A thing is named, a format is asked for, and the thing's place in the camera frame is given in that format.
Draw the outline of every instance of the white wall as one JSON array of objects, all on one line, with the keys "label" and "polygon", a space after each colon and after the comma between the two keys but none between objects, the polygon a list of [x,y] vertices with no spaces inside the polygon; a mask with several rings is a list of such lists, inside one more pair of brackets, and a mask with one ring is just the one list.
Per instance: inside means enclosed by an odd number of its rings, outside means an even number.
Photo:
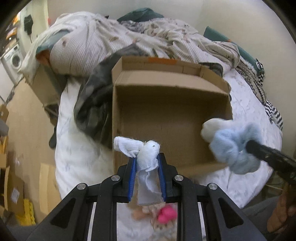
[{"label": "white wall", "polygon": [[204,0],[48,0],[48,15],[55,22],[62,13],[88,11],[101,15],[110,15],[118,19],[126,13],[150,7],[168,18],[178,18],[196,24]]},{"label": "white wall", "polygon": [[262,0],[48,0],[52,23],[65,12],[85,10],[117,19],[140,7],[182,19],[201,34],[209,25],[258,58],[266,71],[267,97],[284,119],[282,150],[292,155],[296,144],[296,45]]},{"label": "white wall", "polygon": [[32,42],[37,38],[37,35],[41,34],[48,28],[47,18],[47,0],[32,0],[24,7],[20,12],[20,25],[17,29],[17,36],[20,40],[20,48],[22,54],[25,56],[31,46],[30,37],[24,30],[24,17],[31,14],[33,19],[32,26]]}]

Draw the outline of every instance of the light blue plush toy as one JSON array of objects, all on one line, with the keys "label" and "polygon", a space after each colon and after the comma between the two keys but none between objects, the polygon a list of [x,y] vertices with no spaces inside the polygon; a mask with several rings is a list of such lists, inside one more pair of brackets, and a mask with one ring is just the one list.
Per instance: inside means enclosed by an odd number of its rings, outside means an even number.
[{"label": "light blue plush toy", "polygon": [[250,140],[262,143],[260,129],[256,124],[248,124],[242,129],[220,129],[216,131],[209,147],[217,161],[226,163],[236,174],[246,174],[259,169],[260,160],[246,151]]}]

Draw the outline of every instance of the open cardboard box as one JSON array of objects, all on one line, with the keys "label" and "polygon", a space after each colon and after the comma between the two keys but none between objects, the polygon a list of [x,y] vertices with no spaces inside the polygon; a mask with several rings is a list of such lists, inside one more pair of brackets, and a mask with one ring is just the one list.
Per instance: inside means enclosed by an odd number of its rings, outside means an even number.
[{"label": "open cardboard box", "polygon": [[[232,119],[228,83],[200,64],[140,56],[122,57],[112,70],[112,137],[160,143],[169,164],[185,176],[218,163],[200,136],[211,118]],[[114,171],[128,158],[113,151]]]},{"label": "open cardboard box", "polygon": [[24,215],[24,182],[10,171],[0,169],[0,205],[18,215]]}]

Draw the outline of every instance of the cardboard box flap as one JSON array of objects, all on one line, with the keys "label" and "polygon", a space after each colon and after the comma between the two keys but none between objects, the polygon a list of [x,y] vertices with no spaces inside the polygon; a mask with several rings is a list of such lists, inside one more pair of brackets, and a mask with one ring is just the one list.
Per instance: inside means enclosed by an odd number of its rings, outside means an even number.
[{"label": "cardboard box flap", "polygon": [[[225,80],[223,80],[215,72],[208,69],[206,66],[200,64],[194,64],[175,59],[151,58],[143,56],[123,56],[112,69],[112,80],[115,82],[122,71],[126,70],[164,71],[193,75],[195,77],[198,76],[212,83],[220,90],[222,90],[225,94],[229,94],[230,92],[229,85]],[[181,84],[182,82],[184,82],[184,78],[186,78],[186,76],[183,76],[182,79],[177,80],[175,84]],[[159,80],[159,78],[155,79],[154,83],[158,83],[160,85],[162,80]]]},{"label": "cardboard box flap", "polygon": [[115,82],[115,86],[152,86],[170,87],[213,92],[227,96],[228,93],[203,78],[193,75],[165,71],[123,71]]}]

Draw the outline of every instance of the washing machine door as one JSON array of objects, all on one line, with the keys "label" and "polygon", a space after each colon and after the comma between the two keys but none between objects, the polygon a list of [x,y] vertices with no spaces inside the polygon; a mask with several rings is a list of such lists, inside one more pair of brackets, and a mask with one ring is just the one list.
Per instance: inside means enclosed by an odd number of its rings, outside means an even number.
[{"label": "washing machine door", "polygon": [[19,70],[22,66],[22,60],[18,53],[14,53],[11,57],[10,61],[11,67],[15,70]]}]

